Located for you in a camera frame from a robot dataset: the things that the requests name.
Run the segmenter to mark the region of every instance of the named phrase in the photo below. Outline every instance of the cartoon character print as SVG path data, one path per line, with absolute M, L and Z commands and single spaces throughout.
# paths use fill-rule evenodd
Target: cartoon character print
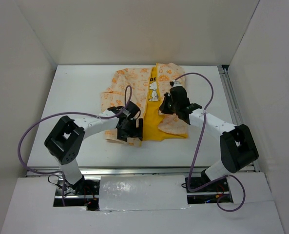
M 151 99 L 149 101 L 158 101 L 158 95 L 157 95 L 157 83 L 154 81 L 153 83 L 150 84 L 150 90 L 152 91 L 151 94 Z

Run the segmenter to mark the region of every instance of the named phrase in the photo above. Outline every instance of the wall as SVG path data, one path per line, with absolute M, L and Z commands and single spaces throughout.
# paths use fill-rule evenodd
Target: wall
M 289 234 L 289 0 L 261 0 L 229 75 Z
M 57 64 L 229 64 L 258 0 L 15 0 Z
M 42 113 L 53 69 L 34 32 L 11 0 L 0 0 L 0 231 L 22 168 L 17 143 Z M 33 136 L 23 148 L 25 160 Z

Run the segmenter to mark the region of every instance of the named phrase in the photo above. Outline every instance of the robotic arm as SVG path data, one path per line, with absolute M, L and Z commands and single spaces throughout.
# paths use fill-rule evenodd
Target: robotic arm
M 114 118 L 111 117 L 120 112 L 122 106 L 111 107 L 95 117 L 70 119 L 63 116 L 57 122 L 49 136 L 45 140 L 45 146 L 58 161 L 65 179 L 75 194 L 83 195 L 84 187 L 89 186 L 89 180 L 85 180 L 81 174 L 76 157 L 81 143 L 93 134 L 117 128 L 117 139 L 127 141 L 128 137 L 139 138 L 142 141 L 143 119 L 135 116 L 140 109 L 133 102 L 129 102 L 126 109 Z
M 172 88 L 159 110 L 163 114 L 176 114 L 189 125 L 202 128 L 204 110 L 200 105 L 190 103 L 187 92 L 179 81 L 171 82 Z M 248 126 L 236 126 L 206 113 L 205 131 L 220 141 L 221 158 L 201 173 L 205 181 L 236 173 L 258 159 L 259 154 Z

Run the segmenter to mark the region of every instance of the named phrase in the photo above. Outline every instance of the garment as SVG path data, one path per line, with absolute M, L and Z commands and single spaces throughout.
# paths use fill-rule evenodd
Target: garment
M 112 84 L 101 93 L 101 110 L 111 106 L 124 105 L 124 92 L 127 85 L 131 85 L 133 92 L 131 101 L 141 110 L 144 118 L 144 140 L 163 140 L 167 138 L 187 138 L 187 124 L 175 115 L 159 115 L 158 108 L 163 101 L 164 93 L 171 88 L 169 82 L 184 71 L 181 67 L 170 64 L 157 64 L 153 73 L 152 68 L 126 68 L 117 71 Z M 117 129 L 105 131 L 105 138 L 125 143 L 116 138 Z M 129 145 L 140 146 L 138 138 L 128 138 Z

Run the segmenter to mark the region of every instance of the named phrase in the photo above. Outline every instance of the yellow fabric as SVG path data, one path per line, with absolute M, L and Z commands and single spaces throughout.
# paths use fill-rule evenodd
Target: yellow fabric
M 187 138 L 188 134 L 170 134 L 158 128 L 165 115 L 158 114 L 158 108 L 162 103 L 158 88 L 157 66 L 152 69 L 146 112 L 143 120 L 143 140 L 162 141 L 170 138 Z
M 140 108 L 140 118 L 144 119 L 144 140 L 187 138 L 188 128 L 185 122 L 175 115 L 158 114 L 158 108 L 163 101 L 164 93 L 169 92 L 171 88 L 169 82 L 184 74 L 184 70 L 170 63 L 157 64 L 153 73 L 151 71 L 152 68 L 126 68 L 117 71 L 113 76 L 111 86 L 101 93 L 102 112 L 111 106 L 122 106 L 125 88 L 130 85 L 133 89 L 131 101 Z M 152 75 L 155 76 L 156 83 L 150 89 Z M 184 86 L 185 79 L 181 78 L 180 81 Z M 117 129 L 105 131 L 105 138 L 126 144 L 126 142 L 117 139 Z M 127 144 L 141 146 L 141 141 L 138 138 L 128 138 Z

